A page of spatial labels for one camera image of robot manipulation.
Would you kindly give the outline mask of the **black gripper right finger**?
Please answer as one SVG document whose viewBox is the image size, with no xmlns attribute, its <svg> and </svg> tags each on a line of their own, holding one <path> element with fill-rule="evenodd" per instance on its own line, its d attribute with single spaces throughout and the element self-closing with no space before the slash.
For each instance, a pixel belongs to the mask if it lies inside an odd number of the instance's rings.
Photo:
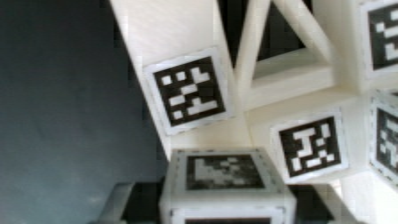
<svg viewBox="0 0 398 224">
<path fill-rule="evenodd" d="M 297 198 L 295 224 L 366 224 L 329 184 L 295 184 L 290 190 Z"/>
</svg>

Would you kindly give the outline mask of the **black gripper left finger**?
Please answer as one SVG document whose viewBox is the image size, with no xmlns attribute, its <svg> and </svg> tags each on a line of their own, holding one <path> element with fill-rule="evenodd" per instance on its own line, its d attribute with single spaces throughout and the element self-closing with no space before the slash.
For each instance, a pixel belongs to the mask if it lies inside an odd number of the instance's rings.
<svg viewBox="0 0 398 224">
<path fill-rule="evenodd" d="M 119 183 L 91 224 L 160 224 L 160 193 L 156 182 Z"/>
</svg>

